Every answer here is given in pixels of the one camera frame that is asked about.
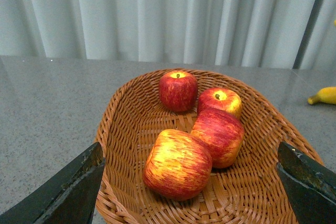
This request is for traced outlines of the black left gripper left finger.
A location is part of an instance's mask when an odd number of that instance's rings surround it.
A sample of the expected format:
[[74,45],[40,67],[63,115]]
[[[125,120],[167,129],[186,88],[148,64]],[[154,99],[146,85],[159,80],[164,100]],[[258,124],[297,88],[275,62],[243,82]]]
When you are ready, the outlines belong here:
[[18,204],[1,223],[92,223],[105,158],[96,142]]

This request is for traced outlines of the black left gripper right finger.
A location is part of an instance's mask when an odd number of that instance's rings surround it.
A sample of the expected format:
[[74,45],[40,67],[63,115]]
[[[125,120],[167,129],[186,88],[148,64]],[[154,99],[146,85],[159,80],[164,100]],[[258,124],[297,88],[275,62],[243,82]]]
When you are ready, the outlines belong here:
[[335,223],[335,173],[286,142],[277,172],[299,223]]

